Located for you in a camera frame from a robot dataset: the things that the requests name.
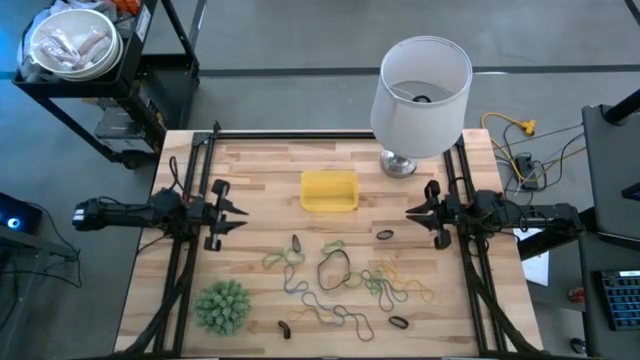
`metal shelf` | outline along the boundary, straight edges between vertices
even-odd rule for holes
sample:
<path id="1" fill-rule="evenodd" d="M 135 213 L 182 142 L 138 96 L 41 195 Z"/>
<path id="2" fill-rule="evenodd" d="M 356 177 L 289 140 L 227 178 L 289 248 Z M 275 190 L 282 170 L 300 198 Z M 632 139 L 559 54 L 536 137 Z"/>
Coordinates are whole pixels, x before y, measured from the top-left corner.
<path id="1" fill-rule="evenodd" d="M 85 82 L 69 82 L 62 79 L 26 82 L 20 72 L 16 71 L 13 79 L 14 85 L 31 96 L 96 151 L 111 162 L 124 163 L 127 168 L 158 160 L 166 131 L 186 126 L 193 93 L 200 83 L 199 63 L 193 50 L 198 35 L 197 29 L 195 33 L 192 29 L 190 38 L 187 38 L 171 1 L 160 2 L 164 5 L 184 48 L 184 54 L 142 55 L 158 4 L 158 0 L 143 0 L 139 13 L 148 11 L 150 16 L 136 16 L 130 33 L 123 37 L 125 42 L 122 59 L 107 74 Z M 198 6 L 194 18 L 200 17 L 202 11 L 203 6 Z M 53 103 L 51 99 L 54 98 L 114 99 L 129 114 L 153 152 L 115 152 Z"/>

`orange object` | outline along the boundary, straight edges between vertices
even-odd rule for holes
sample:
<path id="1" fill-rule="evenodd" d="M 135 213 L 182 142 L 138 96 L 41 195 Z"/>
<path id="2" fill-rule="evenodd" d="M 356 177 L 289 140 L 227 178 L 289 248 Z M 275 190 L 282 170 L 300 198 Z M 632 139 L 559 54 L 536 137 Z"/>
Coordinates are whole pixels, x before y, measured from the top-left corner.
<path id="1" fill-rule="evenodd" d="M 113 0 L 119 11 L 125 11 L 137 15 L 140 11 L 140 0 Z"/>
<path id="2" fill-rule="evenodd" d="M 129 12 L 137 15 L 138 11 L 140 11 L 140 0 L 124 0 L 127 4 L 127 8 L 129 8 Z"/>

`black metal frame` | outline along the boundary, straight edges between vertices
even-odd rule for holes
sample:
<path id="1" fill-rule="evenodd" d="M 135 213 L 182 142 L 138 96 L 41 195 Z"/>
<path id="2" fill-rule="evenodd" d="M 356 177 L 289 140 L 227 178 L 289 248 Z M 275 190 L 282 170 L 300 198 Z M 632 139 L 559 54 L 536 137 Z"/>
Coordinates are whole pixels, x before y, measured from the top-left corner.
<path id="1" fill-rule="evenodd" d="M 200 193 L 206 191 L 206 181 L 208 179 L 209 171 L 212 165 L 213 159 L 213 150 L 216 140 L 250 140 L 250 139 L 265 139 L 265 140 L 273 140 L 273 139 L 291 139 L 291 140 L 308 140 L 308 139 L 328 139 L 328 140 L 339 140 L 339 139 L 375 139 L 375 136 L 372 131 L 358 131 L 358 130 L 346 130 L 346 131 L 218 131 L 219 128 L 216 128 L 212 133 L 195 133 L 194 138 L 192 140 L 192 151 L 189 156 L 189 164 L 187 167 L 187 174 L 185 177 L 185 189 L 191 189 L 191 183 L 193 181 L 193 176 L 195 174 L 195 162 L 197 158 L 197 147 L 203 143 L 207 143 L 207 155 L 205 156 L 204 166 L 206 167 L 202 173 L 201 185 L 200 185 Z M 207 136 L 210 136 L 210 141 L 207 142 Z M 464 180 L 464 186 L 469 199 L 472 194 L 475 192 L 473 181 L 471 180 L 471 171 L 469 168 L 469 163 L 467 160 L 467 155 L 465 151 L 464 141 L 462 138 L 455 144 L 455 148 L 457 149 L 459 161 L 462 169 L 462 176 L 456 177 L 453 158 L 451 155 L 451 151 L 448 150 L 444 153 L 444 161 L 445 167 L 447 170 L 447 177 L 449 178 L 449 190 L 451 193 L 455 194 L 459 199 L 459 191 L 457 188 L 457 181 Z M 467 229 L 463 226 L 458 227 L 458 238 L 460 242 L 460 251 L 462 257 L 463 267 L 465 269 L 465 281 L 467 284 L 467 292 L 469 296 L 469 304 L 471 307 L 471 317 L 473 321 L 474 332 L 476 335 L 476 342 L 478 347 L 479 357 L 481 358 L 492 358 L 492 359 L 512 359 L 512 360 L 570 360 L 574 359 L 572 357 L 564 357 L 564 356 L 554 356 L 548 355 L 543 352 L 537 353 L 526 353 L 526 352 L 509 352 L 506 347 L 505 341 L 505 333 L 506 330 L 502 329 L 500 324 L 507 323 L 510 327 L 511 334 L 514 333 L 515 328 L 509 322 L 506 315 L 500 310 L 499 305 L 496 300 L 495 288 L 493 286 L 493 278 L 491 273 L 491 266 L 489 264 L 489 258 L 486 251 L 482 251 L 484 246 L 484 241 L 478 241 L 479 245 L 479 254 L 480 256 L 480 270 L 482 279 L 477 274 L 475 270 L 475 266 L 473 264 L 472 256 L 469 251 L 469 241 L 471 241 L 470 236 L 467 232 Z M 473 234 L 474 237 L 480 239 L 478 234 Z M 172 248 L 171 257 L 169 259 L 169 267 L 167 269 L 167 280 L 165 284 L 165 293 L 163 295 L 163 303 L 161 309 L 156 313 L 154 319 L 152 320 L 152 324 L 155 326 L 155 332 L 152 336 L 155 337 L 155 343 L 153 345 L 153 349 L 151 353 L 142 353 L 146 348 L 145 346 L 138 346 L 136 348 L 136 352 L 122 352 L 115 353 L 113 355 L 100 358 L 100 359 L 168 359 L 168 358 L 183 358 L 182 357 L 182 344 L 184 340 L 184 330 L 186 325 L 186 315 L 188 311 L 188 303 L 189 297 L 188 294 L 191 290 L 191 280 L 193 278 L 193 271 L 195 266 L 195 255 L 197 253 L 198 241 L 197 237 L 190 243 L 189 253 L 187 255 L 187 261 L 185 264 L 185 269 L 180 276 L 180 279 L 185 278 L 183 282 L 183 287 L 181 288 L 182 294 L 187 294 L 186 296 L 182 296 L 180 302 L 180 308 L 178 312 L 178 321 L 176 325 L 176 333 L 174 336 L 174 342 L 172 349 L 170 351 L 164 350 L 164 338 L 166 336 L 166 319 L 169 315 L 173 304 L 177 300 L 177 296 L 175 295 L 175 290 L 178 285 L 171 287 L 174 283 L 176 274 L 177 274 L 177 266 L 179 260 L 179 253 L 181 249 L 181 245 L 179 242 L 174 242 L 174 247 Z M 489 315 L 491 321 L 493 323 L 494 335 L 496 339 L 497 350 L 490 350 L 487 345 L 487 336 L 483 327 L 483 318 L 480 310 L 480 302 L 478 300 L 478 296 L 480 296 L 488 308 L 490 309 Z"/>
<path id="2" fill-rule="evenodd" d="M 209 185 L 209 173 L 211 172 L 211 165 L 213 162 L 214 144 L 216 139 L 218 139 L 218 130 L 219 126 L 216 126 L 213 132 L 197 132 L 193 135 L 191 151 L 189 153 L 189 162 L 187 164 L 187 171 L 185 174 L 183 196 L 191 195 L 198 155 L 200 153 L 200 148 L 205 146 L 204 163 L 202 165 L 202 174 L 200 176 L 200 185 L 197 196 L 202 197 L 203 199 L 206 197 Z M 200 227 L 200 225 L 189 226 L 188 231 L 186 231 L 188 235 L 181 238 L 173 238 L 169 265 L 167 267 L 167 276 L 162 294 L 162 302 L 158 311 L 154 314 L 147 327 L 137 337 L 136 341 L 121 352 L 116 352 L 104 357 L 92 357 L 87 359 L 128 360 L 175 359 L 181 357 L 189 310 L 191 284 L 195 273 L 196 255 L 200 242 Z M 183 253 L 184 244 L 188 244 L 189 248 L 187 250 L 184 267 L 178 276 L 178 265 L 181 254 Z M 165 350 L 167 321 L 171 310 L 178 302 L 178 299 L 180 301 L 178 304 L 178 316 L 176 318 L 173 343 L 171 345 L 171 350 Z M 145 350 L 149 347 L 152 340 L 154 341 L 152 351 L 150 353 L 145 353 Z"/>
<path id="3" fill-rule="evenodd" d="M 16 71 L 13 78 L 13 84 L 22 89 L 27 95 L 38 102 L 42 107 L 48 110 L 53 116 L 60 120 L 76 135 L 80 136 L 91 147 L 98 151 L 102 156 L 111 162 L 124 163 L 128 168 L 134 168 L 137 165 L 157 161 L 159 152 L 162 149 L 166 129 L 184 128 L 189 118 L 191 110 L 191 102 L 193 92 L 199 85 L 199 68 L 200 64 L 196 57 L 192 44 L 180 24 L 178 15 L 171 3 L 171 0 L 160 0 L 169 16 L 169 20 L 184 48 L 184 54 L 158 54 L 158 55 L 142 55 L 142 50 L 146 40 L 140 39 L 136 35 L 136 29 L 140 16 L 136 17 L 131 28 L 128 41 L 124 44 L 122 60 L 114 70 L 104 76 L 86 82 L 26 82 L 20 71 Z M 153 14 L 156 9 L 158 0 L 143 0 L 140 7 L 146 7 L 151 19 L 147 25 L 147 32 L 150 28 Z M 198 5 L 197 10 L 203 11 L 204 4 Z M 197 39 L 198 29 L 191 29 L 190 38 Z M 176 72 L 184 74 L 185 93 L 182 101 L 176 103 L 176 99 L 166 95 L 163 91 L 162 83 L 158 79 L 160 72 Z M 143 102 L 139 96 L 142 81 L 147 81 L 154 89 L 154 102 L 158 105 L 158 111 L 151 109 Z M 64 110 L 57 106 L 52 98 L 113 98 L 117 103 L 126 110 L 131 119 L 144 134 L 144 140 L 153 149 L 153 153 L 145 153 L 141 151 L 124 151 L 121 153 L 114 152 L 111 148 L 105 146 L 98 141 L 90 132 L 78 124 Z"/>

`black rubber band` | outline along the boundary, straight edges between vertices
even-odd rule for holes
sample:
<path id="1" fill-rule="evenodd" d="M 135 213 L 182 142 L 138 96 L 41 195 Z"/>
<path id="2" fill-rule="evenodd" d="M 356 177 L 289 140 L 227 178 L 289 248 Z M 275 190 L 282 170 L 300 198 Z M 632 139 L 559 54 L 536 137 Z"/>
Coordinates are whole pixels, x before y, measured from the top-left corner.
<path id="1" fill-rule="evenodd" d="M 291 328 L 289 328 L 289 325 L 287 325 L 286 322 L 280 320 L 278 321 L 278 326 L 280 326 L 282 328 L 282 331 L 284 331 L 284 338 L 291 339 Z"/>
<path id="2" fill-rule="evenodd" d="M 378 240 L 388 240 L 393 237 L 393 230 L 382 230 L 376 234 Z"/>
<path id="3" fill-rule="evenodd" d="M 392 316 L 389 318 L 389 322 L 391 325 L 400 328 L 402 330 L 407 329 L 409 327 L 409 321 L 400 316 Z"/>
<path id="4" fill-rule="evenodd" d="M 329 259 L 331 259 L 331 257 L 336 253 L 341 253 L 342 255 L 344 255 L 345 259 L 347 259 L 347 272 L 345 273 L 344 277 L 342 278 L 342 281 L 340 283 L 338 283 L 338 285 L 330 287 L 330 288 L 326 288 L 326 287 L 324 287 L 324 285 L 322 285 L 322 266 Z M 320 286 L 320 288 L 322 290 L 324 290 L 324 291 L 335 290 L 335 289 L 339 288 L 340 286 L 342 286 L 342 284 L 346 283 L 349 280 L 351 280 L 351 259 L 349 259 L 349 255 L 347 255 L 347 253 L 344 252 L 343 250 L 338 249 L 338 250 L 334 250 L 334 251 L 330 252 L 329 254 L 327 254 L 327 257 L 324 260 L 322 260 L 322 262 L 320 264 L 318 264 L 318 285 Z"/>
<path id="5" fill-rule="evenodd" d="M 299 254 L 302 251 L 302 246 L 300 245 L 300 239 L 298 239 L 298 235 L 293 234 L 293 238 L 291 238 L 291 248 L 296 254 Z"/>
<path id="6" fill-rule="evenodd" d="M 426 95 L 418 95 L 418 96 L 414 97 L 413 100 L 411 100 L 411 101 L 413 101 L 413 102 L 422 102 L 420 100 L 424 100 L 425 102 L 431 102 L 431 99 L 429 99 L 429 97 L 426 96 Z"/>

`lamp base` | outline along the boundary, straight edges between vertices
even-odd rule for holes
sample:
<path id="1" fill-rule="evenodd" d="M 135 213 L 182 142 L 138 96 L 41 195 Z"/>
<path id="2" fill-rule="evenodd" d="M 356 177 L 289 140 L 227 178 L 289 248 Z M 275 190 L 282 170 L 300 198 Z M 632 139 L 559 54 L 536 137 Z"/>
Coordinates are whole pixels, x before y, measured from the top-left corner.
<path id="1" fill-rule="evenodd" d="M 380 153 L 380 167 L 387 176 L 402 179 L 413 174 L 418 164 L 389 150 L 382 150 L 382 153 Z"/>

